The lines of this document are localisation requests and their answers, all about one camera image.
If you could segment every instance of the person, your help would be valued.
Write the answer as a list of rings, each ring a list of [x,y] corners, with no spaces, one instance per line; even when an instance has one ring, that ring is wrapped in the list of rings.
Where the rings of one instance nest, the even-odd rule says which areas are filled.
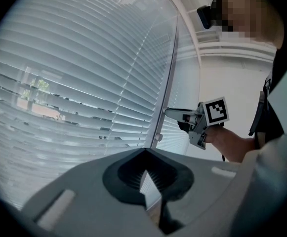
[[[257,124],[252,126],[254,138],[241,138],[219,125],[211,126],[205,142],[212,143],[229,161],[242,162],[246,153],[261,148],[284,132],[267,95],[287,71],[287,1],[285,0],[213,0],[210,24],[223,31],[237,31],[256,41],[271,42],[276,48],[272,73],[263,87],[264,103]]]

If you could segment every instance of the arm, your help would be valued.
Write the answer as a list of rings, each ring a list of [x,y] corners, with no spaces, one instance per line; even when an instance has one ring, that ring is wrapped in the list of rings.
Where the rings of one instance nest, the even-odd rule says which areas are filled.
[[[255,150],[254,139],[241,138],[219,125],[206,131],[205,142],[212,143],[229,161],[242,162],[245,154]]]

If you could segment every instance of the white wall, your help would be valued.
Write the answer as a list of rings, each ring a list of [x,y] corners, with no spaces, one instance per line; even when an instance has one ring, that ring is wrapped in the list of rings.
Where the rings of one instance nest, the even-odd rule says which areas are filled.
[[[241,137],[249,137],[264,81],[272,64],[241,58],[202,57],[199,101],[209,101],[224,96],[230,120],[225,128]],[[221,154],[211,144],[203,151],[189,145],[188,156],[221,160]]]
[[[177,61],[168,107],[195,110],[198,104],[199,81],[200,69],[197,57]],[[189,137],[186,132],[179,129],[176,120],[165,117],[161,134],[163,139],[158,142],[158,149],[180,155],[186,154]]]

